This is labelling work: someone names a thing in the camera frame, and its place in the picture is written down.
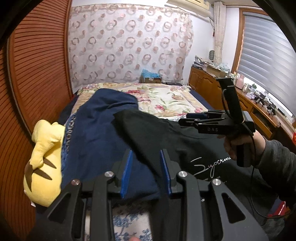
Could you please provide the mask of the person's grey sleeved forearm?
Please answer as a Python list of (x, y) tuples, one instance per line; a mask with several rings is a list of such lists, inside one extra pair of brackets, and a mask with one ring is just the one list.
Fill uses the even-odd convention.
[(264, 179), (275, 189), (280, 200), (295, 208), (295, 154), (279, 141), (266, 140), (263, 153), (255, 162)]

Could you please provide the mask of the person's right hand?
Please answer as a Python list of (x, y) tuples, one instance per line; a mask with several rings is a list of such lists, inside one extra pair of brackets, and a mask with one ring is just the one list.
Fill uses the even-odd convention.
[(229, 154), (231, 159), (237, 160), (239, 146), (244, 146), (246, 144), (251, 144), (251, 154), (252, 158), (255, 159), (257, 156), (260, 156), (265, 147), (266, 147), (266, 140), (265, 138), (258, 132), (255, 131), (254, 135), (251, 136), (241, 136), (234, 140), (229, 140), (224, 135), (218, 135), (219, 139), (224, 139), (224, 149)]

